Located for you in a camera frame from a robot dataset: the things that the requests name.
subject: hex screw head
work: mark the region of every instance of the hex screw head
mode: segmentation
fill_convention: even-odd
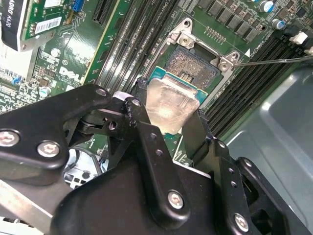
[[[167,199],[171,206],[175,209],[181,209],[184,205],[183,198],[177,192],[170,191],[168,193]]]
[[[46,141],[38,145],[37,151],[43,157],[52,158],[59,154],[60,148],[55,142]]]
[[[20,141],[20,136],[13,131],[1,131],[0,132],[0,146],[11,147],[16,145]]]
[[[234,219],[235,219],[237,226],[240,228],[241,231],[243,231],[243,232],[249,231],[248,223],[247,223],[246,219],[243,218],[242,215],[236,213],[234,216]]]

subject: mounting hole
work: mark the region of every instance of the mounting hole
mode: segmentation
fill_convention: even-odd
[[[237,187],[237,184],[236,184],[234,181],[232,181],[232,182],[230,182],[230,183],[231,183],[231,185],[232,185],[234,188]]]
[[[157,135],[155,133],[151,133],[150,134],[151,139],[153,139],[154,141],[157,139]]]
[[[219,141],[219,145],[220,147],[225,148],[225,144],[222,141]]]
[[[109,122],[109,130],[115,130],[117,126],[117,123],[115,121],[110,121]]]
[[[156,154],[157,154],[159,157],[161,157],[161,156],[163,155],[163,152],[162,152],[162,150],[157,149],[157,150],[156,150]]]
[[[260,27],[260,30],[261,30],[262,32],[266,31],[266,30],[267,30],[267,26],[266,26],[266,25],[262,25],[262,26]]]
[[[107,92],[103,89],[96,90],[96,93],[101,95],[101,96],[107,96]]]
[[[231,58],[232,58],[233,60],[237,59],[237,58],[238,58],[238,54],[233,54],[233,55],[231,56]]]
[[[184,22],[184,26],[185,26],[186,28],[190,27],[190,21],[185,21],[185,22]]]

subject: black plastic bracket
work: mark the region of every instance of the black plastic bracket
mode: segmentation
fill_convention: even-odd
[[[19,141],[0,146],[0,178],[33,185],[56,182],[68,160],[66,136],[73,134],[85,113],[105,108],[110,101],[108,92],[91,84],[1,115],[0,131],[16,133]],[[37,151],[45,141],[59,148],[55,157],[43,157]]]
[[[165,229],[177,229],[188,220],[190,204],[163,135],[158,127],[150,124],[146,109],[138,99],[127,98],[125,106],[130,126],[134,128],[136,155],[152,217]],[[172,192],[180,197],[181,208],[170,204]]]

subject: white label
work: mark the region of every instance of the white label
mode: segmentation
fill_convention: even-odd
[[[51,82],[51,87],[54,87],[55,88],[55,86],[57,85],[57,81],[56,80],[53,80],[52,82]]]
[[[42,21],[36,25],[35,34],[44,32],[51,28],[55,28],[60,25],[62,17],[54,18],[52,20]]]
[[[45,6],[44,8],[54,7],[54,6],[60,6],[62,0],[45,0]]]

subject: ram slot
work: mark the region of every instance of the ram slot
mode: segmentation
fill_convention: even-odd
[[[120,89],[120,86],[125,78],[127,68],[129,68],[132,59],[136,52],[136,47],[139,44],[139,42],[142,40],[145,34],[145,29],[147,29],[148,24],[152,20],[153,15],[156,13],[156,10],[159,7],[159,4],[155,4],[156,0],[151,0],[146,5],[144,9],[144,13],[150,12],[149,14],[143,14],[139,20],[139,24],[137,26],[136,31],[134,31],[133,35],[131,36],[131,40],[125,51],[123,52],[123,58],[120,62],[120,67],[122,70],[118,70],[114,74],[114,77],[116,78],[115,83],[113,84],[113,87],[111,89],[112,92],[115,92]]]
[[[102,67],[101,73],[96,81],[96,84],[99,86],[102,86],[103,88],[107,88],[107,85],[110,83],[110,80],[107,79],[107,74],[110,72],[110,70],[114,67],[114,62],[116,60],[116,57],[119,55],[120,50],[124,46],[125,42],[128,39],[128,35],[131,32],[131,27],[133,26],[134,19],[137,16],[137,11],[140,8],[140,0],[134,0],[131,3],[131,6],[127,12],[127,15],[125,17],[125,20],[122,24],[121,29],[119,30],[115,41],[113,42],[113,45],[110,49],[110,52],[107,56],[106,62],[104,66]]]
[[[284,37],[272,35],[251,61],[296,58],[302,50],[290,45]],[[212,133],[222,137],[260,99],[292,64],[265,64],[241,69],[206,112]]]
[[[152,50],[152,47],[157,40],[157,36],[161,31],[161,27],[177,2],[177,0],[163,0],[161,2],[158,12],[154,15],[143,40],[139,44],[135,58],[131,62],[129,68],[127,68],[128,71],[124,79],[125,84],[122,84],[124,92],[130,92],[130,89],[137,78],[138,71],[148,55],[148,51]]]

